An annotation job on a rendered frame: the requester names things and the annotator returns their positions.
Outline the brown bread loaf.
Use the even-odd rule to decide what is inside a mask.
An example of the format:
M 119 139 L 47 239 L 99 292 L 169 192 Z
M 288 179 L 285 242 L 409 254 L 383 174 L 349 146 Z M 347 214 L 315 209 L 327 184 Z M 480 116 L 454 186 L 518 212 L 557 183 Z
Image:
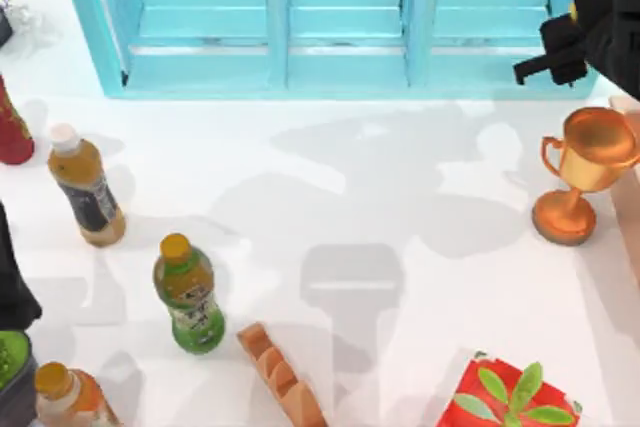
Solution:
M 312 388 L 297 376 L 262 323 L 250 324 L 236 336 L 293 427 L 329 427 Z

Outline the light blue rack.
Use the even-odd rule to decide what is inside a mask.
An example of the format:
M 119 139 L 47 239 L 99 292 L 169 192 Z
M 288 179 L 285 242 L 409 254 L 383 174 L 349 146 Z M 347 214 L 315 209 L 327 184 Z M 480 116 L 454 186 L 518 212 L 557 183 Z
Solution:
M 129 99 L 586 97 L 518 85 L 570 0 L 73 0 L 106 95 Z

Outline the silver trophy black base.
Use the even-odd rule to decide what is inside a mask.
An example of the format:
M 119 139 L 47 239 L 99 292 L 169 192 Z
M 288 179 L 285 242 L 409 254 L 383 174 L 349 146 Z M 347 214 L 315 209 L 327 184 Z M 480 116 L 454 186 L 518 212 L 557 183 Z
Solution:
M 7 10 L 11 0 L 0 0 L 0 48 L 3 47 L 13 35 Z

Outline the brown bottle white cap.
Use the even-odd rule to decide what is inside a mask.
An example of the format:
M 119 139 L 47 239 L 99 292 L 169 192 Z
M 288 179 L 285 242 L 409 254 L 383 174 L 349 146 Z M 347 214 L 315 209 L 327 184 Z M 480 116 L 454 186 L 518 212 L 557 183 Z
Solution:
M 126 219 L 109 187 L 99 149 L 66 123 L 50 129 L 50 141 L 49 171 L 81 235 L 96 247 L 117 243 L 125 234 Z

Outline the red plant pot green leaves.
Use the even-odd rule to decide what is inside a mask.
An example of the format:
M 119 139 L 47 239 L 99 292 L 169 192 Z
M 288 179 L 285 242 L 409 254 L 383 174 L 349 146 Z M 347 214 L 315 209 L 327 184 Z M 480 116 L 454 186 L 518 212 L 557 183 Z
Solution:
M 582 412 L 544 381 L 541 363 L 518 369 L 477 351 L 436 427 L 578 427 Z

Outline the red bottle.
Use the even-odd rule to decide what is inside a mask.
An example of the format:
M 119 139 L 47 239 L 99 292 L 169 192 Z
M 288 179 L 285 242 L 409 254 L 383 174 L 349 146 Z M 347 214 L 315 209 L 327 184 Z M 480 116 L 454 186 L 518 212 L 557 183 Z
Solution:
M 35 142 L 7 92 L 0 74 L 0 163 L 20 165 L 34 154 Z

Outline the green bottle yellow cap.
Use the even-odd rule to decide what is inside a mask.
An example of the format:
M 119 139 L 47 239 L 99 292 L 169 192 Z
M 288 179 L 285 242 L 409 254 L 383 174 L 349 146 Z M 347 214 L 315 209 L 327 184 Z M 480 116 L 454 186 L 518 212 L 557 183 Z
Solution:
M 180 233 L 165 236 L 159 252 L 153 282 L 170 315 L 175 342 L 191 354 L 212 351 L 224 336 L 225 318 L 209 257 Z

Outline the orange bottle yellow cap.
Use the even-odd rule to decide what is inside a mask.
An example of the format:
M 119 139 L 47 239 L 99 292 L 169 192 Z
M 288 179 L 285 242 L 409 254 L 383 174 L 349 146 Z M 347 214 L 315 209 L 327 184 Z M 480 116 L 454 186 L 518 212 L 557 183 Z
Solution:
M 98 382 L 83 370 L 48 362 L 37 368 L 34 387 L 44 427 L 124 427 Z

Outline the bronze trophy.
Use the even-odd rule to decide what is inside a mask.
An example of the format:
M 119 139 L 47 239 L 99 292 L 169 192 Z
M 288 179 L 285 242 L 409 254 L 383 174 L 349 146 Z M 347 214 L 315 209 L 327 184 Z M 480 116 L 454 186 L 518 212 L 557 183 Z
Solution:
M 583 107 L 565 119 L 562 138 L 542 138 L 540 154 L 548 171 L 568 188 L 537 199 L 533 224 L 547 240 L 575 246 L 596 226 L 596 212 L 584 195 L 608 189 L 640 162 L 640 140 L 621 112 Z

